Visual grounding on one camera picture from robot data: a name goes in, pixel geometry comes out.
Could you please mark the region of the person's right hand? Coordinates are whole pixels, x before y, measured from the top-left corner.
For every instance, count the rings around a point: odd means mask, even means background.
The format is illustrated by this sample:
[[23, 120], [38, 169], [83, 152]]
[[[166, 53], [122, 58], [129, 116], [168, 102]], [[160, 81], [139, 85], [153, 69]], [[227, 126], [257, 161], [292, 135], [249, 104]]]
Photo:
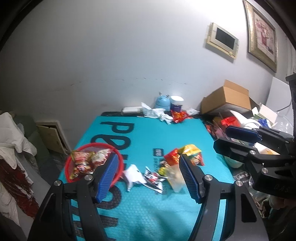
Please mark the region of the person's right hand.
[[289, 200], [289, 199], [283, 199], [276, 196], [270, 196], [269, 197], [269, 205], [276, 210], [279, 210], [281, 208], [290, 207], [293, 208], [296, 206], [295, 200]]

